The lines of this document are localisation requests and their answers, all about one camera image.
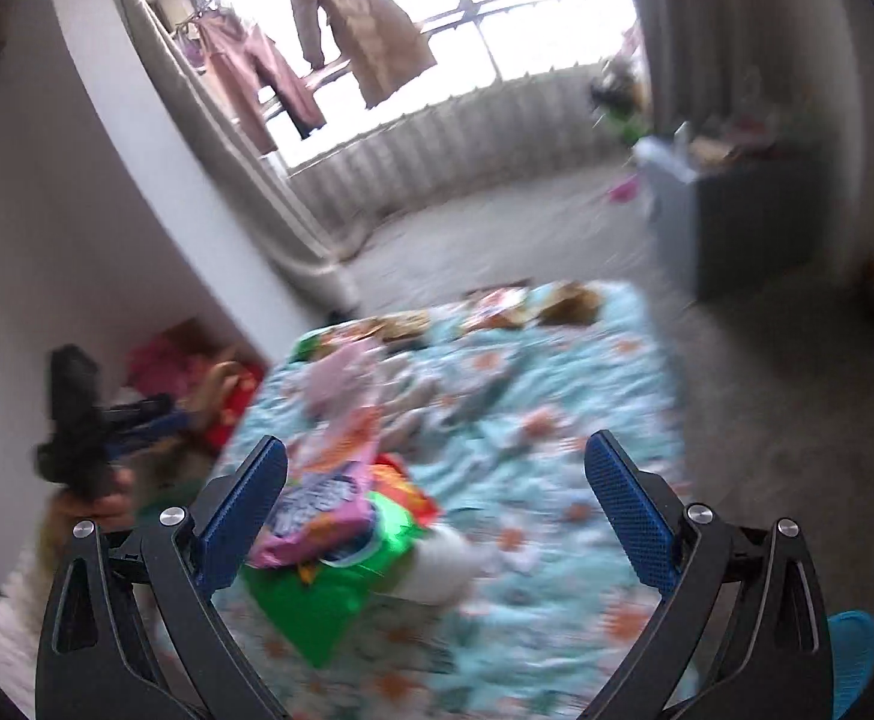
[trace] floor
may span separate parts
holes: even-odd
[[[621,158],[389,221],[352,264],[364,309],[527,277],[634,282],[684,383],[699,498],[741,525],[795,518],[828,610],[874,613],[874,326],[811,272],[690,302],[655,259],[645,199],[605,199],[623,175]]]

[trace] hanging clothes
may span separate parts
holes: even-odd
[[[261,114],[258,91],[263,86],[274,90],[301,138],[327,123],[313,92],[290,69],[258,25],[245,28],[237,15],[228,10],[210,10],[194,23],[208,66],[224,87],[240,127],[261,154],[277,150]]]
[[[393,0],[290,0],[304,59],[314,70],[325,64],[317,9],[328,15],[333,39],[351,60],[351,71],[368,108],[437,64],[410,16]]]

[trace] blue gripper pad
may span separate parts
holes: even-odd
[[[267,514],[287,481],[287,454],[275,437],[264,437],[232,476],[212,480],[198,504],[220,503],[196,533],[193,552],[194,584],[209,599],[215,590],[229,587],[250,552]]]
[[[637,579],[656,587],[665,598],[671,595],[680,578],[674,562],[676,536],[637,480],[638,473],[650,474],[637,471],[606,431],[595,433],[587,441],[584,472]]]

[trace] pink snack bag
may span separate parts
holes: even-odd
[[[373,510],[367,493],[379,424],[378,407],[359,406],[296,447],[287,484],[247,556],[251,566],[306,562],[370,527]]]

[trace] blue plastic object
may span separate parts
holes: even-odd
[[[587,441],[584,474],[642,584],[669,597],[680,573],[674,538],[661,512],[643,491],[628,462],[599,433]]]
[[[874,673],[874,618],[843,611],[827,618],[834,661],[834,720],[842,717]]]
[[[261,442],[250,467],[229,490],[200,535],[194,584],[203,597],[229,587],[287,481],[287,454],[277,439]]]

